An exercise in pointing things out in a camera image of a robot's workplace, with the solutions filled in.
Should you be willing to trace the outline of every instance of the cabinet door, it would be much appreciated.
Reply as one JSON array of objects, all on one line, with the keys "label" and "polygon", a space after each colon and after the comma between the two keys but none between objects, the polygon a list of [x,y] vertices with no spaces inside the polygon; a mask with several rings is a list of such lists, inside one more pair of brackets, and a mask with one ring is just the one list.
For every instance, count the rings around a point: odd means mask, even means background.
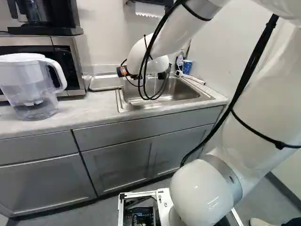
[{"label": "cabinet door", "polygon": [[[213,125],[196,127],[155,137],[152,142],[154,158],[153,177],[159,177],[176,171],[185,154],[194,149],[212,129]],[[198,158],[200,151],[194,153],[188,160]]]},{"label": "cabinet door", "polygon": [[151,139],[83,152],[98,195],[147,178]]},{"label": "cabinet door", "polygon": [[96,197],[79,154],[0,167],[0,203],[13,215]]}]

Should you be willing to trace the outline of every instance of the floor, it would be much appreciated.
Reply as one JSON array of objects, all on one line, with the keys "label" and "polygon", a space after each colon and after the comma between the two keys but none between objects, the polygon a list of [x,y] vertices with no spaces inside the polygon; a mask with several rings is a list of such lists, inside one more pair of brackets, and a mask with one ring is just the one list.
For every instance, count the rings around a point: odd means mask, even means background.
[{"label": "floor", "polygon": [[[163,180],[135,191],[168,187],[169,182],[170,179]],[[75,210],[20,221],[17,226],[116,226],[117,202],[117,197],[111,197]],[[278,225],[291,218],[301,217],[301,213],[290,201],[265,178],[235,208],[245,226],[249,225],[251,217],[262,218]]]}]

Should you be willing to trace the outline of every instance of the sink basin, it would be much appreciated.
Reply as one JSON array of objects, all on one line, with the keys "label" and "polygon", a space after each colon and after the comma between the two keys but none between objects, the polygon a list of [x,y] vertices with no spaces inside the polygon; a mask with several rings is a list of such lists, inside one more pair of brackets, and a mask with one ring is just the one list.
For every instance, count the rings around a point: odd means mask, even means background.
[{"label": "sink basin", "polygon": [[[149,97],[157,93],[163,84],[163,80],[149,77],[146,81],[146,93]],[[165,105],[178,105],[197,101],[213,100],[214,97],[200,90],[183,78],[169,77],[163,94],[156,100],[143,100],[138,88],[123,80],[123,87],[117,90],[118,109],[120,112],[138,109],[151,109]]]}]

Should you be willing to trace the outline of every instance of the gray countertop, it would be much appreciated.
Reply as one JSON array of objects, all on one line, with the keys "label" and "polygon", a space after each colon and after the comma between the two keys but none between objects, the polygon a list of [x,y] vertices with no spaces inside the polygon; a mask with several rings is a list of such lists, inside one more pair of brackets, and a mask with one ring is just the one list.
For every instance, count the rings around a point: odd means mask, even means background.
[{"label": "gray countertop", "polygon": [[59,112],[42,121],[19,120],[11,106],[0,107],[0,139],[23,137],[70,129],[140,119],[163,114],[225,105],[228,99],[211,88],[194,83],[215,100],[164,106],[152,110],[119,113],[115,90],[88,92],[84,99],[59,102]]}]

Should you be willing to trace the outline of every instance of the cabinet panel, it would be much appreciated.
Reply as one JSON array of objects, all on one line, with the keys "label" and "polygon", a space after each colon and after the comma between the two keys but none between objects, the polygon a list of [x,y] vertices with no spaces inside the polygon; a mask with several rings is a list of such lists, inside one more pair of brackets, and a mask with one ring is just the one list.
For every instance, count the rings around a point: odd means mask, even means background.
[{"label": "cabinet panel", "polygon": [[81,151],[215,123],[222,106],[74,130]]},{"label": "cabinet panel", "polygon": [[145,180],[151,139],[83,152],[98,195]]},{"label": "cabinet panel", "polygon": [[0,167],[0,203],[22,215],[95,197],[79,154]]},{"label": "cabinet panel", "polygon": [[[184,155],[200,144],[212,127],[213,124],[155,137],[151,150],[155,156],[153,176],[176,171]],[[194,153],[187,162],[198,158],[199,154],[200,151]]]},{"label": "cabinet panel", "polygon": [[0,165],[78,152],[71,131],[0,140]]}]

